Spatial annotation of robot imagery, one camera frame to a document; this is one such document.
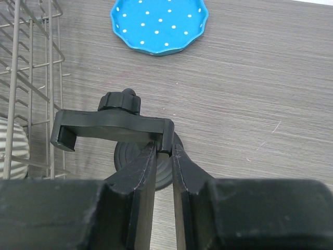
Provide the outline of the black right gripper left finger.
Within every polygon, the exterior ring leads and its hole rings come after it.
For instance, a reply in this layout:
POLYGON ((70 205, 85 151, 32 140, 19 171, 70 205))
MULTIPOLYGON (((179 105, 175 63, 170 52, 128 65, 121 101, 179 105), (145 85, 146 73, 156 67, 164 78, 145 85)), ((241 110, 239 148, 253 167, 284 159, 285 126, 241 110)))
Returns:
POLYGON ((156 144, 148 143, 134 160, 108 178, 103 249, 150 248, 156 151, 156 144))

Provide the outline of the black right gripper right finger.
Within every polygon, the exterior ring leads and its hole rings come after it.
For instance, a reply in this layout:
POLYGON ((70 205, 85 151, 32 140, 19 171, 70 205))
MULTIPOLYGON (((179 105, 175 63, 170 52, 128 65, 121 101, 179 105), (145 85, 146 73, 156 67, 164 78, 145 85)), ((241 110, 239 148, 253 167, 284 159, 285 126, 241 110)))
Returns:
POLYGON ((177 249, 210 249, 215 233, 207 181, 213 177, 176 144, 172 153, 177 249))

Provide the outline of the black phone stand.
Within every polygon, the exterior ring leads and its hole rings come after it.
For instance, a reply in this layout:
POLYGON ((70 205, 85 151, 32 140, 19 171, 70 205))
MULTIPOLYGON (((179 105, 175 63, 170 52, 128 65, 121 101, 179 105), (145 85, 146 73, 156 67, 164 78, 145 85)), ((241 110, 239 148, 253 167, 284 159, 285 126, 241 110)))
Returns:
POLYGON ((55 115, 50 142, 63 151, 74 152, 78 137, 115 141, 117 171, 139 156, 149 142, 157 143, 156 190, 172 183, 171 149, 182 144, 167 118, 140 115, 141 98, 133 89, 108 92, 97 111, 62 109, 55 115))

